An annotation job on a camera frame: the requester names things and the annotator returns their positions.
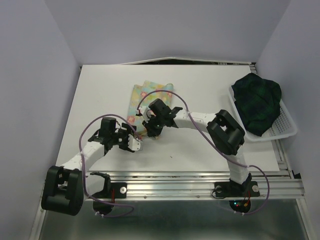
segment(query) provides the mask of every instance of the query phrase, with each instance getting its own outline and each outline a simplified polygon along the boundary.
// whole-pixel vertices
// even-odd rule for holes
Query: wire
[[[116,203],[115,196],[116,196],[116,191],[115,191],[114,188],[112,188],[112,190],[111,190],[111,202],[112,202],[113,204]]]
[[[224,155],[224,154],[214,145],[214,143],[205,135],[205,133],[198,127],[197,123],[195,122],[195,120],[194,120],[193,117],[191,116],[191,113],[190,113],[190,111],[189,111],[189,107],[188,107],[186,101],[185,101],[181,96],[179,96],[177,93],[175,93],[175,92],[173,92],[173,91],[170,91],[170,90],[162,90],[162,89],[161,89],[161,90],[160,90],[160,89],[159,89],[159,90],[154,90],[154,91],[151,91],[151,92],[149,92],[148,94],[146,94],[146,95],[141,99],[141,101],[139,102],[139,104],[138,104],[138,106],[137,106],[136,109],[139,110],[141,103],[142,103],[150,94],[154,94],[154,93],[158,93],[158,92],[166,92],[166,93],[173,94],[173,95],[175,95],[177,98],[179,98],[179,99],[183,102],[183,104],[184,104],[184,106],[185,106],[185,109],[186,109],[186,111],[187,111],[187,113],[188,113],[188,116],[189,116],[192,124],[194,125],[194,127],[199,131],[199,133],[204,137],[204,139],[205,139],[224,159],[226,159],[226,160],[229,161],[230,163],[233,163],[233,164],[238,165],[238,166],[243,167],[243,168],[256,168],[256,169],[258,169],[258,170],[262,173],[262,175],[264,176],[264,178],[265,178],[265,180],[266,180],[266,184],[267,184],[267,194],[266,194],[266,198],[265,198],[264,202],[262,203],[262,205],[261,205],[258,209],[254,210],[254,211],[251,211],[251,212],[247,212],[247,213],[237,212],[237,213],[242,214],[242,215],[252,215],[252,214],[255,214],[255,213],[257,213],[258,211],[260,211],[262,208],[264,208],[265,205],[266,205],[267,202],[268,202],[269,195],[270,195],[270,184],[269,184],[269,180],[268,180],[268,177],[267,177],[267,175],[265,174],[265,172],[264,172],[260,167],[258,167],[258,166],[256,166],[256,165],[244,165],[244,164],[235,162],[235,161],[233,161],[232,159],[230,159],[227,155]]]
[[[244,195],[244,199],[243,199],[242,202],[244,202],[244,201],[246,200],[246,197],[247,197],[247,193]],[[244,204],[245,207],[248,206],[248,204],[249,204],[249,202],[250,202],[250,198],[251,198],[251,196],[250,196],[250,191],[248,191],[248,200],[247,200],[246,203]]]
[[[211,193],[211,196],[214,198],[214,199],[225,199],[226,197],[216,197],[214,196],[214,193],[216,193],[217,191],[214,189]]]
[[[85,156],[83,154],[83,148],[82,148],[82,138],[85,134],[85,132],[87,131],[87,129],[97,120],[99,119],[102,119],[104,117],[116,117],[116,118],[119,118],[121,119],[122,121],[124,121],[126,124],[129,125],[129,127],[132,129],[132,131],[135,133],[135,135],[141,139],[141,136],[137,133],[137,131],[134,129],[134,127],[127,121],[125,120],[123,117],[119,116],[119,115],[116,115],[116,114],[104,114],[104,115],[101,115],[101,116],[98,116],[96,117],[95,119],[93,119],[85,128],[84,130],[82,131],[80,137],[79,137],[79,151],[80,151],[80,155],[81,155],[81,162],[82,162],[82,182],[83,182],[83,192],[84,194],[89,198],[89,199],[92,199],[98,203],[101,203],[101,204],[105,204],[105,205],[109,205],[109,206],[115,206],[115,207],[123,207],[123,208],[130,208],[131,210],[129,210],[128,212],[125,212],[125,213],[121,213],[121,214],[118,214],[118,215],[104,215],[104,214],[101,214],[99,212],[96,212],[97,215],[103,217],[103,218],[117,218],[117,217],[123,217],[123,216],[126,216],[130,213],[132,213],[134,210],[135,210],[135,206],[133,205],[129,205],[129,204],[118,204],[118,203],[111,203],[111,202],[108,202],[108,201],[103,201],[103,200],[100,200],[98,198],[95,198],[94,196],[91,196],[88,191],[87,191],[87,185],[86,185],[86,163],[85,163]]]
[[[118,124],[118,126],[121,128],[121,125],[120,125],[120,123],[118,122],[118,121],[115,121],[116,122],[116,124]]]

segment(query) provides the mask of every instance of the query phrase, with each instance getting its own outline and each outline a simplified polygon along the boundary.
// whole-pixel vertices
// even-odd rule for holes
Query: white tabletop
[[[217,113],[225,109],[234,116],[228,87],[248,73],[247,65],[84,65],[56,163],[62,165],[79,152],[79,136],[92,119],[111,113],[127,117],[134,84],[142,85],[145,80],[172,83],[190,111]],[[173,96],[171,107],[183,104]],[[97,121],[88,129],[83,144],[99,126]],[[245,142],[242,148],[247,164],[279,171],[270,141]],[[196,130],[165,127],[159,139],[144,140],[142,151],[130,153],[114,146],[91,170],[224,172],[229,168]]]

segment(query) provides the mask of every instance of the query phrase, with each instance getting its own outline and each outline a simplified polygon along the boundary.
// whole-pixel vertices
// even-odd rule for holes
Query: plaid fabric
[[[236,81],[232,89],[245,129],[261,137],[280,115],[279,84],[249,73]]]

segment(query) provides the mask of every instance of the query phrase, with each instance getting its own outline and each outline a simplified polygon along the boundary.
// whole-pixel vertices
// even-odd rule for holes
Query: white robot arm
[[[87,141],[81,153],[61,166],[49,168],[41,200],[41,207],[68,215],[76,215],[82,203],[88,196],[84,194],[83,172],[85,174],[85,190],[92,196],[96,193],[109,193],[110,176],[105,173],[91,172],[86,174],[91,166],[107,154],[113,146],[134,153],[142,149],[142,141],[134,137],[130,127],[123,123],[116,128],[116,119],[104,117],[100,129]]]
[[[219,113],[187,112],[182,107],[170,109],[161,99],[156,99],[149,106],[140,106],[136,111],[137,116],[142,116],[143,125],[149,137],[159,136],[163,127],[197,129],[189,117],[201,131],[208,133],[215,146],[231,161],[228,161],[230,181],[234,187],[246,189],[251,181],[251,174],[240,146],[244,144],[245,131],[236,120],[226,111]]]

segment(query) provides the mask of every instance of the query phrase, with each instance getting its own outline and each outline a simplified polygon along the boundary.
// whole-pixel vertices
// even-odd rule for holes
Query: white wall
[[[0,1],[0,238],[29,239],[79,67],[43,0]]]
[[[81,64],[258,60],[289,0],[45,0]]]
[[[320,237],[320,1],[292,0],[261,57],[260,76],[280,83],[299,132],[285,140],[300,172],[307,205]]]

